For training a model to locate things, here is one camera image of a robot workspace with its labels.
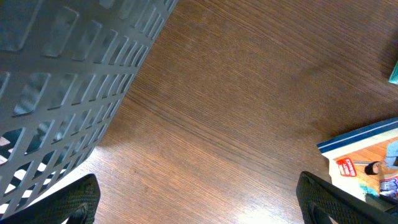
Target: perforated basket side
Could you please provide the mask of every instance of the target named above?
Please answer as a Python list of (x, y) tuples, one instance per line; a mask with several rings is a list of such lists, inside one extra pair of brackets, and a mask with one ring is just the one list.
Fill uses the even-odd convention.
[(176, 3), (2, 1), (2, 218), (87, 159)]

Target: wooden table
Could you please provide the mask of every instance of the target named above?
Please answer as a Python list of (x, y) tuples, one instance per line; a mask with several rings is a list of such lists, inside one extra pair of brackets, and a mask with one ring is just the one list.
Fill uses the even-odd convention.
[(97, 223), (302, 223), (316, 143), (398, 115), (396, 1), (180, 0), (74, 172)]

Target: book cover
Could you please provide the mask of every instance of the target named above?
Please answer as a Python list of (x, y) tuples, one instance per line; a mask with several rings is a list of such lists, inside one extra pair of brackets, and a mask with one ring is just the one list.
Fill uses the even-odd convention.
[(398, 118), (317, 145), (329, 159), (332, 184), (365, 201), (366, 194), (398, 200)]

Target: red label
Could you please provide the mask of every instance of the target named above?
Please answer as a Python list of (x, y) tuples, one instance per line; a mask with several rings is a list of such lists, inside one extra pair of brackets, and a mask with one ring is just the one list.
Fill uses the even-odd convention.
[(356, 170), (353, 161), (350, 158), (344, 158), (336, 161), (340, 174), (343, 177), (356, 177)]

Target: rectangular slot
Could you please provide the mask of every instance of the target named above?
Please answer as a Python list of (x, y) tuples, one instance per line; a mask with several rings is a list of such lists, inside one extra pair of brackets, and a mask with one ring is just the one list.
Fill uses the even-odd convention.
[(30, 144), (25, 152), (25, 155), (30, 154), (32, 152), (35, 152), (40, 149), (42, 146), (43, 142), (45, 141), (47, 137), (47, 133), (49, 132), (51, 126), (50, 121), (43, 122), (39, 124), (39, 127), (37, 127), (36, 132), (30, 141)]
[(117, 89), (115, 95), (119, 94), (122, 91), (123, 83), (127, 80), (127, 74), (121, 75), (120, 79), (118, 80), (117, 83)]
[(126, 74), (123, 75), (119, 75), (118, 79), (116, 80), (116, 83), (112, 86), (112, 90), (111, 90), (111, 95), (117, 95), (118, 93), (120, 93), (121, 88), (122, 88), (122, 82), (124, 81), (126, 77)]
[(19, 136), (21, 135), (22, 128), (8, 131), (1, 136), (0, 144), (0, 166), (8, 161), (14, 148), (17, 145)]
[(126, 50), (126, 53), (124, 53), (124, 56), (123, 56), (122, 60), (120, 61), (120, 66), (123, 66), (123, 65), (125, 65), (127, 63), (127, 61), (133, 55), (136, 46), (137, 46), (137, 42), (136, 41), (133, 41), (130, 44), (129, 48)]
[(0, 71), (0, 99), (2, 96), (2, 93), (7, 87), (8, 79), (10, 77), (10, 74), (8, 72)]
[(25, 165), (20, 166), (15, 172), (14, 172), (14, 183), (11, 183), (13, 186), (16, 187), (16, 189), (19, 187), (19, 185), (21, 184), (21, 182), (24, 180), (24, 178), (26, 177), (26, 173), (27, 170), (30, 167), (30, 164), (32, 162), (28, 162)]
[(72, 145), (71, 143), (68, 143), (62, 149), (60, 149), (61, 152), (60, 152), (60, 154), (58, 156), (57, 161), (55, 161), (54, 167), (58, 166), (59, 164), (61, 164), (65, 160), (71, 145)]
[(73, 134), (76, 134), (81, 130), (81, 127), (83, 126), (84, 122), (86, 121), (89, 112), (90, 112), (89, 110), (86, 110), (86, 111), (82, 112), (80, 117), (77, 118), (76, 126), (73, 129)]
[(58, 11), (51, 27), (49, 41), (43, 46), (42, 55), (58, 57), (62, 53), (78, 16), (77, 12), (65, 6)]
[(164, 19), (161, 18), (159, 23), (156, 25), (155, 32), (153, 34), (150, 34), (150, 36), (149, 36), (149, 38), (151, 40), (154, 40), (156, 38), (156, 36), (159, 34), (159, 32), (162, 30), (163, 23), (164, 23)]
[(1, 1), (1, 50), (23, 47), (41, 4), (42, 0)]
[(112, 103), (108, 103), (105, 108), (103, 108), (103, 111), (101, 113), (101, 116), (99, 117), (100, 120), (98, 121), (99, 123), (105, 119), (105, 116), (108, 114), (109, 110), (111, 109)]
[(97, 135), (94, 138), (94, 142), (98, 141), (102, 133), (104, 132), (106, 124), (102, 125), (101, 129), (97, 132)]
[(102, 24), (100, 24), (99, 22), (94, 20), (90, 21), (76, 47), (72, 59), (83, 61), (84, 59), (87, 58), (87, 55), (89, 54), (95, 39), (100, 33), (101, 28)]
[(61, 139), (63, 139), (65, 137), (65, 133), (68, 131), (74, 116), (75, 116), (74, 114), (68, 115), (62, 121), (57, 133), (55, 134), (55, 137), (53, 139), (53, 143), (57, 142), (57, 141), (59, 141), (59, 140), (61, 140)]
[(122, 93), (124, 93), (129, 87), (130, 87), (130, 83), (132, 82), (132, 80), (134, 79), (135, 75), (130, 74), (127, 78), (126, 81), (123, 83), (123, 87), (122, 87)]
[(141, 25), (139, 27), (139, 31), (143, 33), (146, 29), (148, 29), (151, 20), (153, 20), (156, 13), (156, 7), (151, 5), (148, 7), (148, 10), (145, 11), (144, 15), (141, 19)]
[(33, 190), (29, 190), (29, 189), (25, 190), (25, 192), (22, 194), (22, 197), (21, 197), (21, 199), (19, 200), (19, 202), (17, 204), (17, 207), (16, 207), (15, 211), (20, 209), (20, 208), (22, 208), (26, 204), (26, 202), (28, 201), (28, 199), (29, 199), (30, 195), (32, 194), (32, 192), (33, 192)]
[(153, 19), (151, 21), (149, 28), (147, 29), (147, 32), (146, 32), (147, 37), (150, 37), (150, 35), (155, 32), (155, 30), (157, 28), (156, 25), (159, 23), (159, 21), (161, 19), (160, 13), (156, 13), (155, 18), (156, 19)]
[(2, 205), (0, 205), (0, 218), (2, 218), (2, 216), (5, 214), (5, 212), (8, 209), (8, 205), (10, 204), (11, 201), (8, 201)]
[(96, 84), (95, 89), (90, 96), (90, 101), (94, 101), (99, 97), (98, 94), (104, 87), (105, 80), (107, 79), (107, 77), (108, 77), (108, 75), (102, 75), (101, 78), (99, 78), (98, 83)]
[(73, 81), (75, 81), (76, 75), (66, 74), (61, 79), (61, 82), (57, 88), (57, 91), (53, 94), (54, 97), (51, 99), (49, 110), (59, 108), (63, 105), (66, 100), (70, 89), (72, 88)]
[(38, 176), (43, 174), (43, 172), (47, 168), (47, 165), (50, 163), (50, 160), (51, 160), (53, 155), (54, 155), (54, 151), (47, 153), (43, 157), (42, 162), (39, 164), (39, 167), (37, 168), (36, 173), (35, 173), (33, 178), (36, 178), (36, 177), (38, 177)]
[(7, 189), (6, 189), (6, 191), (5, 191), (5, 195), (6, 194), (8, 194), (9, 192), (11, 192), (12, 190), (14, 190), (15, 189), (15, 186), (14, 185), (12, 185), (12, 184), (9, 184), (8, 186), (7, 186)]
[(91, 110), (90, 113), (90, 120), (87, 124), (87, 128), (92, 127), (92, 125), (94, 124), (94, 122), (97, 120), (97, 117), (100, 115), (101, 111), (104, 109), (104, 106), (101, 106), (98, 110)]
[(113, 5), (114, 0), (99, 0), (99, 4), (105, 9), (110, 9)]
[(109, 113), (109, 115), (108, 115), (107, 118), (110, 118), (110, 117), (112, 117), (112, 116), (115, 114), (115, 112), (116, 112), (116, 110), (117, 110), (117, 108), (118, 108), (119, 103), (120, 103), (120, 100), (118, 100), (118, 101), (113, 105), (113, 108), (112, 108), (112, 110), (111, 110), (111, 112)]
[(39, 190), (39, 194), (41, 194), (44, 190), (47, 190), (48, 187), (50, 187), (50, 184), (52, 184), (52, 179), (54, 178), (55, 171), (52, 172), (43, 182), (42, 188)]
[(170, 12), (174, 2), (175, 0), (164, 0), (164, 5), (166, 6), (168, 12)]
[(70, 162), (68, 162), (67, 164), (64, 165), (64, 167), (60, 171), (60, 175), (58, 176), (57, 181), (60, 180), (66, 174), (69, 164), (70, 164)]
[(121, 82), (121, 78), (122, 78), (122, 76), (118, 75), (116, 77), (116, 79), (113, 81), (112, 87), (109, 90), (109, 95), (111, 95), (111, 96), (116, 95), (116, 92), (118, 91), (118, 87), (119, 87), (120, 82)]
[(80, 155), (79, 157), (77, 157), (76, 161), (73, 163), (72, 169), (76, 168), (76, 166), (79, 164), (79, 161), (80, 161), (80, 159), (81, 159), (81, 156), (82, 156), (82, 155)]
[(102, 96), (103, 98), (107, 98), (109, 96), (109, 93), (111, 92), (111, 88), (114, 85), (116, 78), (118, 77), (118, 75), (113, 75), (109, 81), (108, 84), (106, 85), (105, 91), (104, 91), (104, 95)]
[(134, 3), (136, 3), (135, 0), (123, 1), (122, 7), (120, 7), (120, 10), (118, 12), (118, 16), (121, 20), (125, 20), (129, 17), (131, 9), (134, 6)]
[(133, 53), (131, 60), (129, 62), (129, 67), (133, 66), (136, 62), (136, 60), (138, 59), (139, 53), (141, 52), (141, 50), (144, 49), (144, 46), (141, 44)]
[(118, 33), (115, 30), (110, 30), (108, 32), (108, 34), (106, 35), (106, 37), (102, 43), (102, 46), (100, 47), (97, 57), (94, 59), (94, 63), (103, 63), (104, 62), (104, 59), (109, 52), (109, 47), (114, 42), (114, 40), (116, 39), (117, 36), (118, 36)]
[(88, 89), (90, 88), (91, 84), (93, 83), (94, 77), (95, 77), (95, 75), (87, 75), (85, 77), (85, 79), (82, 81), (82, 83), (79, 87), (79, 90), (76, 93), (75, 99), (72, 101), (72, 105), (79, 104), (84, 100), (84, 98), (88, 92)]
[(139, 54), (139, 56), (137, 58), (135, 67), (138, 67), (141, 64), (141, 62), (144, 60), (144, 57), (145, 57), (145, 54), (147, 53), (147, 51), (148, 51), (148, 47), (144, 47), (144, 49), (141, 50), (141, 53)]
[(83, 142), (85, 141), (87, 135), (82, 136), (79, 140), (79, 142), (76, 144), (75, 148), (72, 151), (72, 154), (70, 157), (74, 156), (76, 153), (80, 152), (81, 146), (83, 145)]
[(115, 61), (118, 60), (118, 58), (120, 57), (120, 53), (121, 53), (122, 49), (124, 49), (126, 47), (128, 40), (129, 40), (128, 37), (126, 37), (126, 36), (122, 37), (122, 39), (119, 42), (118, 47), (116, 47), (116, 50), (114, 51), (114, 53), (111, 57), (111, 60), (109, 61), (110, 65), (114, 65)]
[(130, 20), (131, 27), (136, 28), (138, 26), (138, 23), (140, 19), (143, 17), (143, 15), (146, 13), (148, 6), (149, 6), (149, 0), (145, 1), (141, 0), (137, 2), (137, 4), (134, 6), (134, 11), (141, 13), (133, 13), (131, 15), (131, 20)]
[(21, 98), (14, 108), (13, 116), (31, 113), (36, 109), (37, 103), (43, 95), (50, 74), (33, 73), (22, 90)]
[(95, 136), (95, 134), (96, 134), (98, 131), (99, 131), (98, 128), (97, 128), (95, 131), (93, 131), (93, 133), (91, 134), (91, 137), (90, 137), (89, 140), (86, 142), (86, 144), (85, 144), (85, 146), (83, 147), (83, 149), (87, 148), (87, 146), (88, 146), (89, 144), (92, 143), (92, 141), (94, 140), (94, 136)]

